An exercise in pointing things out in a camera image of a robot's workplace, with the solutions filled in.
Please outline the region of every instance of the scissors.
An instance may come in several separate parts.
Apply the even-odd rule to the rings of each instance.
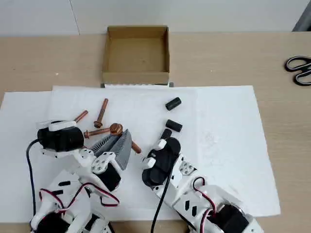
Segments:
[[[298,65],[296,67],[291,67],[290,63],[292,61],[303,61],[304,64]],[[299,74],[296,74],[294,76],[294,83],[300,86],[311,86],[311,82],[303,82],[300,80],[300,78],[311,75],[311,58],[306,56],[295,56],[290,59],[288,59],[284,65],[285,69],[288,72],[296,72],[300,71]]]

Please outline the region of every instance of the black cable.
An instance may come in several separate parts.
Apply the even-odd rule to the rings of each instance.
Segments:
[[[30,175],[30,183],[31,183],[31,191],[33,193],[33,208],[34,208],[34,216],[36,212],[36,207],[35,207],[35,185],[34,185],[34,177],[33,177],[33,168],[31,167],[30,159],[29,159],[29,151],[30,148],[39,141],[39,139],[36,139],[32,141],[29,146],[26,149],[26,158],[29,166],[29,175]]]
[[[161,196],[161,199],[159,201],[159,204],[157,205],[157,209],[156,209],[156,212],[155,212],[155,216],[154,216],[154,219],[152,220],[152,225],[151,225],[151,229],[150,229],[150,232],[151,233],[154,233],[154,230],[155,230],[155,225],[156,225],[156,219],[157,219],[157,216],[160,212],[160,209],[161,209],[161,206],[162,206],[162,203],[164,201],[164,197],[166,195],[166,192],[167,192],[167,189],[169,187],[169,184],[170,184],[170,180],[171,180],[171,176],[172,176],[172,172],[173,172],[173,167],[170,171],[170,174],[169,176],[167,177],[167,181],[165,183],[165,187],[164,187],[164,190],[163,190],[163,193],[162,193],[162,196]]]

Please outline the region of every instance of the copper screw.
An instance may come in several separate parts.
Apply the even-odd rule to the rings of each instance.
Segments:
[[[110,126],[110,133],[112,135],[121,135],[123,133],[123,126],[121,124],[118,123],[113,123]]]
[[[118,123],[113,123],[109,128],[104,128],[104,129],[99,129],[99,130],[94,130],[94,131],[85,131],[84,137],[89,138],[90,136],[93,135],[99,135],[103,133],[108,133],[110,132],[113,135],[121,135],[123,132],[123,126]]]
[[[85,138],[89,138],[90,136],[94,136],[94,135],[98,135],[98,134],[103,134],[103,133],[108,133],[110,132],[109,128],[105,128],[105,129],[100,129],[100,130],[94,130],[94,131],[85,131],[83,133]]]
[[[104,102],[103,102],[103,104],[102,104],[101,111],[99,112],[99,115],[98,115],[98,118],[97,118],[96,121],[94,121],[94,127],[95,127],[95,128],[98,128],[98,129],[99,129],[100,127],[103,126],[102,120],[103,120],[103,116],[104,116],[104,113],[105,113],[107,104],[108,104],[108,99],[104,99]]]
[[[135,143],[132,141],[132,149],[133,151],[135,151],[137,154],[140,154],[141,153],[141,148]]]
[[[82,120],[82,118],[84,118],[86,115],[88,114],[88,111],[87,110],[84,110],[79,116],[77,116],[74,121],[75,122],[79,122],[80,120]]]

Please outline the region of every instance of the wooden table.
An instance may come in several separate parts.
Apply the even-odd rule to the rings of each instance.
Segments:
[[[104,40],[103,35],[0,38],[0,100],[5,91],[99,87]],[[311,56],[311,33],[171,34],[170,50],[175,86],[254,86],[282,211],[258,220],[267,233],[309,232],[311,88],[295,85],[283,63],[293,55]],[[116,233],[147,233],[150,225],[113,223]],[[158,233],[184,230],[181,221],[156,226]],[[29,228],[0,224],[0,233],[13,232]]]

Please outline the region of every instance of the cardboard box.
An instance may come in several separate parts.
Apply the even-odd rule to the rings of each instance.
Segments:
[[[167,26],[109,26],[104,53],[105,84],[168,84]]]

